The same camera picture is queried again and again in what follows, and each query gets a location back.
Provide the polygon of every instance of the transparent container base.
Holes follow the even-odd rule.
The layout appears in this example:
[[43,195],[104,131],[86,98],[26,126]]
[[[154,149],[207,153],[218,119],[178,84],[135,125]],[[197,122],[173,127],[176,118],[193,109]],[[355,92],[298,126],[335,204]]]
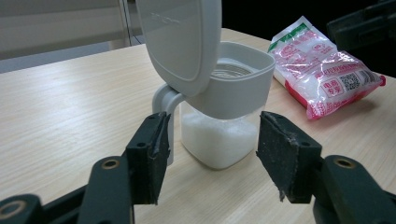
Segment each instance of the transparent container base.
[[212,169],[225,169],[257,149],[260,109],[237,119],[214,119],[180,104],[181,141],[200,162]]

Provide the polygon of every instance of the pink plastic bag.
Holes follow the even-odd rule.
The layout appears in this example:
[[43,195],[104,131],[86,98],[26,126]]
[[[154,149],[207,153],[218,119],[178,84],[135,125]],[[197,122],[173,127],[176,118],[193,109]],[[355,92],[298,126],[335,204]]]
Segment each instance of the pink plastic bag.
[[274,36],[268,50],[276,59],[275,78],[320,119],[355,102],[379,86],[379,76],[359,59],[337,47],[305,18]]

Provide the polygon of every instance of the container lid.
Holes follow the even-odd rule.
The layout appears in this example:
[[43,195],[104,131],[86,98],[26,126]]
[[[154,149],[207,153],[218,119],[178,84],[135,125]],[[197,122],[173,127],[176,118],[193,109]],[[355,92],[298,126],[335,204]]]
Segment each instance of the container lid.
[[220,0],[137,0],[148,54],[173,89],[194,96],[215,69],[221,30]]

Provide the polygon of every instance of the wooden table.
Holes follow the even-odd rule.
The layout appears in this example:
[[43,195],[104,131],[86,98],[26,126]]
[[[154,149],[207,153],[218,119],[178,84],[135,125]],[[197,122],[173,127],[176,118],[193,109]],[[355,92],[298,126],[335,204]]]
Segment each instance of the wooden table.
[[[269,41],[223,29],[223,40],[267,50]],[[93,164],[124,150],[163,84],[145,45],[0,74],[0,199],[33,193],[48,203],[87,183]],[[362,163],[396,193],[396,80],[330,116],[308,120],[273,80],[265,110],[286,116],[323,145]],[[134,207],[137,223],[315,223],[312,204],[281,203],[252,151],[213,171],[180,143],[159,205]]]

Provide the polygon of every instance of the sugar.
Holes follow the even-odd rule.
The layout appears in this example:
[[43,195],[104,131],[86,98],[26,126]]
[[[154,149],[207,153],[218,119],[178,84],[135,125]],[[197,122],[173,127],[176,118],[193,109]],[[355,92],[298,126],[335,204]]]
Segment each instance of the sugar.
[[184,147],[213,169],[224,169],[242,160],[257,145],[258,127],[245,117],[212,119],[203,114],[181,116]]

